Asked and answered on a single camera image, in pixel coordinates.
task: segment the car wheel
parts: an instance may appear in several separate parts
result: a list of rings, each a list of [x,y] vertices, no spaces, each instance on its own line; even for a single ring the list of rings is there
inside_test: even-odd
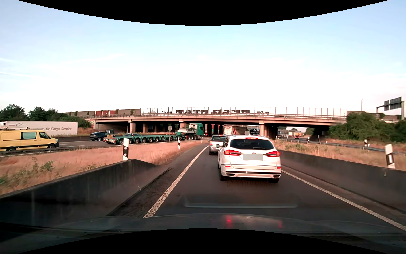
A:
[[[220,169],[219,169],[219,180],[222,182],[228,180],[226,176],[222,175],[222,170],[220,170]]]

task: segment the white semi truck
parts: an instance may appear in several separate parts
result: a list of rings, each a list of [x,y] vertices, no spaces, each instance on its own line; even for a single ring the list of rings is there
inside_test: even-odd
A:
[[[247,129],[247,127],[232,126],[232,125],[223,126],[223,134],[248,135],[248,133],[250,133],[250,132]]]
[[[31,130],[41,130],[50,136],[69,136],[78,133],[78,122],[59,121],[5,121],[0,122],[0,126],[14,126],[29,128]]]

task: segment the silver hatchback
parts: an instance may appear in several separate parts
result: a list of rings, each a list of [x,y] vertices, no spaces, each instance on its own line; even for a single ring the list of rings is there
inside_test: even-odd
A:
[[[217,153],[218,148],[214,147],[215,145],[222,146],[223,141],[225,141],[226,135],[213,135],[209,141],[209,155]]]

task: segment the license plate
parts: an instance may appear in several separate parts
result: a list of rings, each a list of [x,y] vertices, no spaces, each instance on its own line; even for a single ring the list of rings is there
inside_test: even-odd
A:
[[[244,154],[244,160],[263,160],[262,154]]]

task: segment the taillight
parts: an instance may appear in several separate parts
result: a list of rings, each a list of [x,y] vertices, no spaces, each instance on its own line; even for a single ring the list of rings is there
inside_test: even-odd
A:
[[[239,156],[239,155],[240,155],[240,152],[234,151],[234,150],[226,150],[226,151],[223,151],[223,154],[225,154],[225,155]]]
[[[270,152],[270,153],[266,153],[266,156],[268,156],[268,157],[279,157],[280,153],[277,152],[277,151],[273,151],[273,152]]]

